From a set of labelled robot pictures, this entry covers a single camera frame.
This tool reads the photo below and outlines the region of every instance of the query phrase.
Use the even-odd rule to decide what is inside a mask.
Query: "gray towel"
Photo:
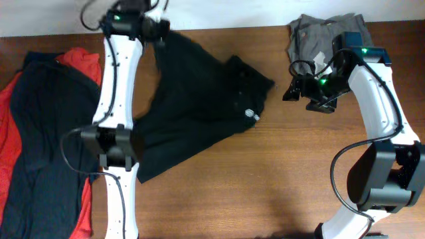
[[[323,20],[302,14],[299,19],[290,23],[290,27],[291,44],[288,54],[291,62],[313,60],[319,52],[325,54],[324,62],[329,62],[333,56],[332,40],[345,31],[361,33],[363,44],[373,46],[362,15],[346,14]],[[306,64],[297,64],[294,68],[299,74],[314,73]]]

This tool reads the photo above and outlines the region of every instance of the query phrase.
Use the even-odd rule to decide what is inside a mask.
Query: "folded black garment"
[[[155,45],[161,81],[150,111],[135,120],[144,183],[235,133],[250,129],[274,82],[233,56],[222,64],[178,33]]]
[[[29,55],[11,96],[22,153],[13,169],[0,238],[69,238],[81,210],[87,176],[66,166],[59,139],[92,122],[99,87],[83,73],[42,58]],[[76,169],[97,171],[98,160],[79,135],[70,137],[64,150]]]

